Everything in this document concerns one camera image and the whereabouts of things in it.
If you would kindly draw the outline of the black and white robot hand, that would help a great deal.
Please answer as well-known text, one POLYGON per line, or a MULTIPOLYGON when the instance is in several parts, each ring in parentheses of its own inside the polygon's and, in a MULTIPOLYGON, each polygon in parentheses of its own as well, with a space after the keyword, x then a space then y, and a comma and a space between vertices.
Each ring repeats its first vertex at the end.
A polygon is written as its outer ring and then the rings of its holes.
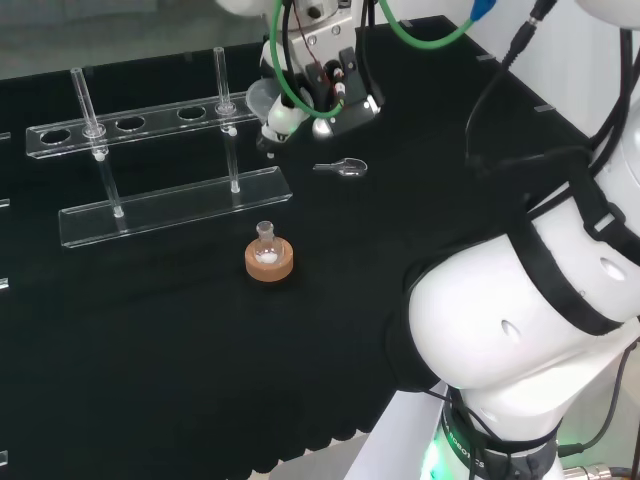
POLYGON ((260 150, 274 153, 305 129, 323 141, 376 119, 383 100, 362 63, 349 10, 297 19, 289 6, 269 20, 260 68, 277 94, 261 121, 260 150))

